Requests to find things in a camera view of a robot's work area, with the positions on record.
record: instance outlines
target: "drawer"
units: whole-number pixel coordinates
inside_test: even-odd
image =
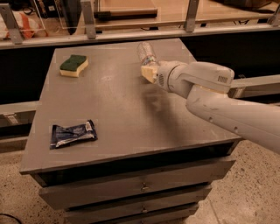
[[[39,195],[53,209],[78,207],[132,195],[152,193],[221,179],[234,161],[230,157],[175,164],[70,184],[42,188]]]
[[[109,220],[100,223],[106,224],[154,224],[162,221],[171,221],[179,218],[186,218],[190,215],[195,214],[199,206],[197,204],[176,206],[171,208],[166,208],[162,210],[157,210],[155,212],[132,215],[129,217],[124,217],[116,220]]]
[[[181,187],[177,190],[138,196],[122,201],[88,206],[75,211],[66,212],[66,218],[73,224],[86,224],[116,218],[146,214],[167,207],[176,207],[203,200],[211,191],[210,185]]]

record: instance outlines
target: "floor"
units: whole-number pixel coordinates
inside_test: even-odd
[[[0,143],[0,213],[23,224],[68,224],[62,211],[53,211],[39,196],[39,185],[18,173],[25,141]],[[236,163],[227,176],[212,183],[197,213],[169,224],[279,224],[280,156],[242,141],[232,156]],[[1,224],[15,224],[0,216]]]

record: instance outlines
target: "black plastic package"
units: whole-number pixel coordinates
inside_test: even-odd
[[[57,149],[72,142],[81,140],[96,140],[95,125],[91,120],[85,124],[63,128],[59,125],[52,126],[52,141],[50,149]]]

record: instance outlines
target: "yellow sponge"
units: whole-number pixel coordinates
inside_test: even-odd
[[[88,58],[83,55],[72,54],[60,66],[60,73],[64,76],[79,77],[80,72],[88,66]]]

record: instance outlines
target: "gray tabletop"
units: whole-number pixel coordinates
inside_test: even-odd
[[[150,42],[159,60],[195,61],[178,38]],[[185,99],[166,93],[142,77],[138,44],[55,50],[21,173],[49,172],[240,139],[190,114]],[[79,78],[60,75],[61,63],[71,54],[88,58],[89,66]],[[69,127],[88,119],[95,124],[97,141],[49,149],[54,124]]]

